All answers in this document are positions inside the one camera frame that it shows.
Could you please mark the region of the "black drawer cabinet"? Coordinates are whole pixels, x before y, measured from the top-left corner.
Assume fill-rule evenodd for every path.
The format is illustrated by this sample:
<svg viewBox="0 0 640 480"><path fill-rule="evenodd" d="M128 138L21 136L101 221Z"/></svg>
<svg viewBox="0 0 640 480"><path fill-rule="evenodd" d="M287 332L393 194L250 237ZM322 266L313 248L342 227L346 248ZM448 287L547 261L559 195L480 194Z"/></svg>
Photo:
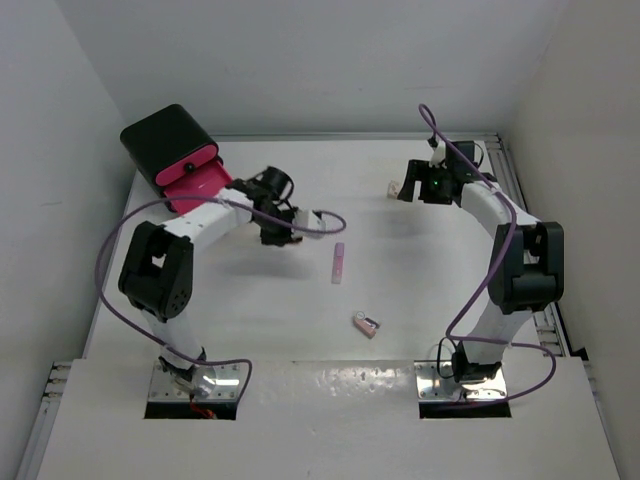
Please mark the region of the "black drawer cabinet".
<svg viewBox="0 0 640 480"><path fill-rule="evenodd" d="M120 142L159 196L163 195L155 184L157 173L205 145L218 146L179 104L169 105L126 127L120 133Z"/></svg>

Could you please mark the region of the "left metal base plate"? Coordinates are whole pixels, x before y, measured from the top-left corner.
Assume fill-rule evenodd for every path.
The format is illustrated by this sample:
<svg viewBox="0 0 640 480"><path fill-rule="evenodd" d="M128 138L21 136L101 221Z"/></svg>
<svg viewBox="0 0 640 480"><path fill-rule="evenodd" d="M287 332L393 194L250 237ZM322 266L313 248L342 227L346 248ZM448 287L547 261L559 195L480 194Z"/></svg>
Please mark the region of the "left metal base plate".
<svg viewBox="0 0 640 480"><path fill-rule="evenodd" d="M219 367L197 367L191 380L165 371L157 360L151 374L147 399L155 403L236 402L240 392L239 367L236 364Z"/></svg>

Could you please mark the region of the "pink eraser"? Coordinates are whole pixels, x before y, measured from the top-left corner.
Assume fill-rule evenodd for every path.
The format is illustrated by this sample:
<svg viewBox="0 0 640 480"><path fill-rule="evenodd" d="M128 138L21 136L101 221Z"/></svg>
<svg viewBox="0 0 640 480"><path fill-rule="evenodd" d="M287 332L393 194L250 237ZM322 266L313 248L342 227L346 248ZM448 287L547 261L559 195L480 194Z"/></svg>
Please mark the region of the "pink eraser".
<svg viewBox="0 0 640 480"><path fill-rule="evenodd" d="M373 339L380 329L380 323L368 317L363 311L357 311L352 317L353 326L367 339Z"/></svg>

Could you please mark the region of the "purple highlighter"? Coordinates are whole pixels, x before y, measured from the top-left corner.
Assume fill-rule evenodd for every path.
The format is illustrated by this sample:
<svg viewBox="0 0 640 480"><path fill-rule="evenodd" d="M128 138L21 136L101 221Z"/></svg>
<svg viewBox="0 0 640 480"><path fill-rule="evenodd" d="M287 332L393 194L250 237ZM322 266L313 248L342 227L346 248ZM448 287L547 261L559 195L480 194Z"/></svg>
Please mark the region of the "purple highlighter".
<svg viewBox="0 0 640 480"><path fill-rule="evenodd" d="M345 245L343 242L337 242L334 247L332 259L331 283L338 285L342 281L344 269Z"/></svg>

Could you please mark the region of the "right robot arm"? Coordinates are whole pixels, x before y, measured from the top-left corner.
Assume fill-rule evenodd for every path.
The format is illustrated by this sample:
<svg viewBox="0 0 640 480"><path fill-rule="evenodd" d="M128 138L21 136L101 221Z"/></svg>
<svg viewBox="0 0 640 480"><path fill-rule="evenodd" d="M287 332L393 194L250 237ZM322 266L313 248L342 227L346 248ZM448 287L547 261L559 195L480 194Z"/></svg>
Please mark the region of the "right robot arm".
<svg viewBox="0 0 640 480"><path fill-rule="evenodd" d="M564 229L521 209L474 160L474 146L437 147L431 159L408 162L397 200L455 205L484 228L493 241L486 277L478 290L489 295L471 333L446 337L455 345L452 378L471 383L495 376L505 350L534 313L564 293Z"/></svg>

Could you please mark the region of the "metal base plate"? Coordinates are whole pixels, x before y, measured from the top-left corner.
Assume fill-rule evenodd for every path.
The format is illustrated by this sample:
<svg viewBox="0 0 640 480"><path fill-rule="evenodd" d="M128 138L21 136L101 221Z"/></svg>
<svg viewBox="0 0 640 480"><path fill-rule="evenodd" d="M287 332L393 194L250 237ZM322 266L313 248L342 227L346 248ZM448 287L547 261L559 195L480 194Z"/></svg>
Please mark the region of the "metal base plate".
<svg viewBox="0 0 640 480"><path fill-rule="evenodd" d="M414 373L420 403L489 402L507 397L502 370L493 378L456 382L450 361L442 361L437 370L435 360L415 361Z"/></svg>
<svg viewBox="0 0 640 480"><path fill-rule="evenodd" d="M147 399L155 403L236 402L240 392L239 367L236 364L219 367L197 367L191 380L165 371L157 360L151 374Z"/></svg>

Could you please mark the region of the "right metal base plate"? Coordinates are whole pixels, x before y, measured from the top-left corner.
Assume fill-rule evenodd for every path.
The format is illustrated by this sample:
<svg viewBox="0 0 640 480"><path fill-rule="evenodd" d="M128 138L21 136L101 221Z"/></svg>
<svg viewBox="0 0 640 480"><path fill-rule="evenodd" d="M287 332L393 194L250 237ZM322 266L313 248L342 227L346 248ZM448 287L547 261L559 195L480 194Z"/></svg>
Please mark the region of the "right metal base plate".
<svg viewBox="0 0 640 480"><path fill-rule="evenodd" d="M420 403L489 402L507 397L502 370L493 378L456 382L450 361L442 361L437 370L435 360L415 361L414 373Z"/></svg>

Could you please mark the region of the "white eraser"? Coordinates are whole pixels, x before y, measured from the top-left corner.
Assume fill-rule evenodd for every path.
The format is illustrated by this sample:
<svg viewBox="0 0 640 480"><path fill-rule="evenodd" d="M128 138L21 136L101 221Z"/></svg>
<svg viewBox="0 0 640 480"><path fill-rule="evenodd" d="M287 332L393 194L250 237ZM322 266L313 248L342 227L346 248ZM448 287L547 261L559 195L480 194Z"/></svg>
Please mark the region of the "white eraser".
<svg viewBox="0 0 640 480"><path fill-rule="evenodd" d="M397 199L401 190L401 185L396 181L390 181L387 187L386 196L389 199Z"/></svg>

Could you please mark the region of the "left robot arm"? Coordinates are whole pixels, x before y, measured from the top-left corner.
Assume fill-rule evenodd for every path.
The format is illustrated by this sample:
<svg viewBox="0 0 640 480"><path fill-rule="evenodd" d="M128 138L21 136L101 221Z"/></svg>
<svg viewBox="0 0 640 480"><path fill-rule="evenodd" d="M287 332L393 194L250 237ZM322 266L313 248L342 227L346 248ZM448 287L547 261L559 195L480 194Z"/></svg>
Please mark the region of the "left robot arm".
<svg viewBox="0 0 640 480"><path fill-rule="evenodd" d="M289 202L293 187L288 174L267 167L212 191L180 188L167 198L175 218L144 221L134 229L118 289L147 319L161 346L160 364L179 383L195 387L212 376L205 348L185 314L197 251L250 223L258 225L264 245L300 242L306 214Z"/></svg>

